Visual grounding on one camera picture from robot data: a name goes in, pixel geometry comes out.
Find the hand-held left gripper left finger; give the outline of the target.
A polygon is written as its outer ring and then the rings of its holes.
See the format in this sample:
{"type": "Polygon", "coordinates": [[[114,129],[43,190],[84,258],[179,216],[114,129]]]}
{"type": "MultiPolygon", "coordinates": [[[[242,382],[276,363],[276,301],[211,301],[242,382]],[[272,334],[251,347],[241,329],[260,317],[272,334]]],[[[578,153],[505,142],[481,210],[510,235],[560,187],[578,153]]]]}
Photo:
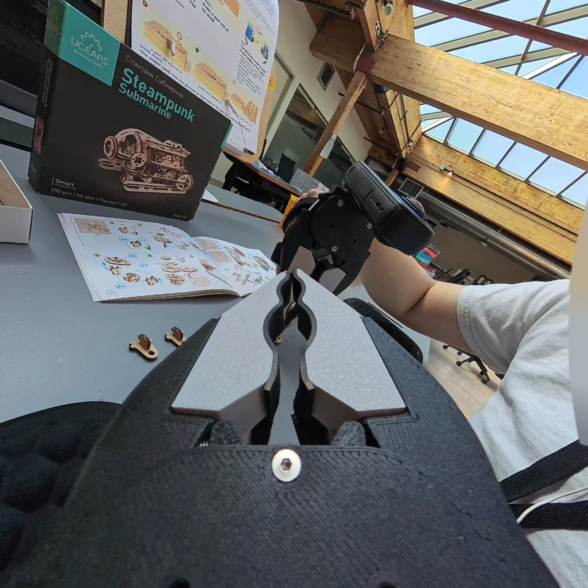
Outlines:
{"type": "Polygon", "coordinates": [[[283,272],[218,319],[171,408],[232,422],[266,445],[280,396],[275,340],[285,328],[292,274],[283,272]]]}

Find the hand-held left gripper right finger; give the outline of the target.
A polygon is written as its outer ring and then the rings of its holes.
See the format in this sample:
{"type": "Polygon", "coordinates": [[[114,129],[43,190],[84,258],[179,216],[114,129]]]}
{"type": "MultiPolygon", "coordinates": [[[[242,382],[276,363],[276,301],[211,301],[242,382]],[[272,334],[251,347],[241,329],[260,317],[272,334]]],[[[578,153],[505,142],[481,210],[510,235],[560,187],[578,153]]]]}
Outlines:
{"type": "Polygon", "coordinates": [[[344,422],[406,412],[364,318],[299,269],[293,292],[306,338],[293,402],[300,444],[327,445],[344,422]]]}

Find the background work desk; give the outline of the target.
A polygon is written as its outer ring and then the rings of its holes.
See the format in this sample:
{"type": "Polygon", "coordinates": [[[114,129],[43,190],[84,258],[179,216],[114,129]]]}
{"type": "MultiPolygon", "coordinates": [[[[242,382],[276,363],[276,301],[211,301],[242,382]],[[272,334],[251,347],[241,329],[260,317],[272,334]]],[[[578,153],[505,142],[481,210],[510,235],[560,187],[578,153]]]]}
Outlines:
{"type": "Polygon", "coordinates": [[[224,152],[224,156],[231,162],[231,167],[224,176],[224,190],[234,190],[243,197],[272,205],[279,210],[285,208],[291,195],[302,195],[277,176],[260,170],[228,152],[224,152]]]}

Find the grey desk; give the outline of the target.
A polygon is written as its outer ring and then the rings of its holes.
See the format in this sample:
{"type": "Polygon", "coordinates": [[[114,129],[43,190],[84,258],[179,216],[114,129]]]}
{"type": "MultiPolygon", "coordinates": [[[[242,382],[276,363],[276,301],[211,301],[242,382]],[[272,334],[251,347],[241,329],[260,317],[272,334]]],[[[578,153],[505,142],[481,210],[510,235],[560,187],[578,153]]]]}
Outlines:
{"type": "Polygon", "coordinates": [[[170,353],[171,327],[192,335],[243,299],[92,300],[57,217],[76,213],[163,224],[243,245],[270,255],[282,231],[241,196],[213,194],[229,208],[202,203],[191,222],[70,201],[34,192],[27,179],[30,154],[1,145],[1,160],[33,206],[29,245],[1,244],[1,421],[78,401],[122,403],[170,353]],[[159,356],[147,361],[129,350],[138,334],[159,356]]]}

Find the row of grey boxes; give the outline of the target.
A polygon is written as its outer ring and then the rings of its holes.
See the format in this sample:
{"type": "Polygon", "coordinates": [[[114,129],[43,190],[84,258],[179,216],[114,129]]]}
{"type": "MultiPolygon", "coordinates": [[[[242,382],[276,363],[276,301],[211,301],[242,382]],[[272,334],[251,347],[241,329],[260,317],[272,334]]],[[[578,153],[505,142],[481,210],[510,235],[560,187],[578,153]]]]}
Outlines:
{"type": "Polygon", "coordinates": [[[294,172],[291,180],[289,181],[289,184],[301,194],[307,193],[313,189],[317,189],[320,192],[329,191],[329,188],[326,187],[321,181],[305,173],[300,168],[294,172]]]}

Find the stack of coloured bins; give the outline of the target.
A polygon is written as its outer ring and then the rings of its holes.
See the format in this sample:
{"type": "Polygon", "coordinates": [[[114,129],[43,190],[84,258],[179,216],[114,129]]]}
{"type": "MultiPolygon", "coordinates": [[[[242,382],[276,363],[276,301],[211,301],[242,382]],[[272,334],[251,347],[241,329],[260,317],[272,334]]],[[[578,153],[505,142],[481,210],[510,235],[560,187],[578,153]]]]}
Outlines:
{"type": "Polygon", "coordinates": [[[434,245],[429,244],[415,254],[414,259],[431,277],[434,277],[437,270],[433,262],[439,255],[440,250],[434,245]]]}

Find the assembly instruction booklet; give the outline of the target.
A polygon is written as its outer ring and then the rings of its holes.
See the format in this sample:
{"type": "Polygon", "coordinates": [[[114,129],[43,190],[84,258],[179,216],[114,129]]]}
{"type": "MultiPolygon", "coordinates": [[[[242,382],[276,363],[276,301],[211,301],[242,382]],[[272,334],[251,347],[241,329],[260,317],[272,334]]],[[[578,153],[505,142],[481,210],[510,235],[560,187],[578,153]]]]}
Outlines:
{"type": "Polygon", "coordinates": [[[156,222],[59,213],[93,301],[243,298],[276,276],[257,249],[156,222]]]}

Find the black office chair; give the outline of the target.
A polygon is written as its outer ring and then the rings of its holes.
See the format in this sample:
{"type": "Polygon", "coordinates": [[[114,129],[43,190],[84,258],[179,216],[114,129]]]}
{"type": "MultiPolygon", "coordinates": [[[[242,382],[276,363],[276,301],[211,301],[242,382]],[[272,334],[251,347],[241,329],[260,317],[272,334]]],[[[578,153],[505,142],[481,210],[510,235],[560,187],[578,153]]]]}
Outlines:
{"type": "Polygon", "coordinates": [[[456,361],[456,365],[458,367],[464,365],[464,364],[475,364],[477,366],[477,368],[479,369],[479,377],[481,379],[481,383],[484,385],[487,385],[490,381],[490,375],[489,375],[489,371],[487,366],[482,362],[481,358],[470,353],[467,351],[464,351],[462,349],[459,349],[457,347],[454,347],[452,345],[448,345],[448,344],[443,344],[442,348],[445,350],[448,349],[454,349],[457,353],[457,355],[460,357],[459,361],[456,361]]]}

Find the white t-shirt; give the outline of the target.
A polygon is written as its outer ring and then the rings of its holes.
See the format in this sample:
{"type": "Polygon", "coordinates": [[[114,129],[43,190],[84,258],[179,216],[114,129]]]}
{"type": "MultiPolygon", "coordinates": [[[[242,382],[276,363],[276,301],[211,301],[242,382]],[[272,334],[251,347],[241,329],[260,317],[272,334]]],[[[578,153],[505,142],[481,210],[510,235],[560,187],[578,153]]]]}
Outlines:
{"type": "Polygon", "coordinates": [[[471,419],[516,518],[561,587],[587,587],[587,447],[569,369],[569,280],[467,286],[458,323],[504,374],[471,419]]]}

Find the dark model kit box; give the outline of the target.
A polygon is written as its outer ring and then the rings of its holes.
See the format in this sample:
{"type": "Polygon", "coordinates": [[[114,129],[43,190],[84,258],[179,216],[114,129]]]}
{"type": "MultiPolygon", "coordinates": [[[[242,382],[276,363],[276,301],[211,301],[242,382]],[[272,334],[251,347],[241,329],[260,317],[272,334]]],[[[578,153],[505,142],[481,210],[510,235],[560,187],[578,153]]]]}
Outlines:
{"type": "Polygon", "coordinates": [[[194,218],[231,121],[65,1],[49,1],[28,179],[39,194],[194,218]]]}

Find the white cardboard box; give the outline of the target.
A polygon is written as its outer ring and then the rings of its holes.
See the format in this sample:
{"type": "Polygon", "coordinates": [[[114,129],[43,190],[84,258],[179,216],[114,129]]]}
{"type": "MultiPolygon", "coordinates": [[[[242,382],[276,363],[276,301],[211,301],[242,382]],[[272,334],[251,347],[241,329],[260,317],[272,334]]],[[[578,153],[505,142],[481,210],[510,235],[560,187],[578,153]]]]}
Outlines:
{"type": "Polygon", "coordinates": [[[33,207],[1,161],[1,243],[28,245],[33,207]]]}

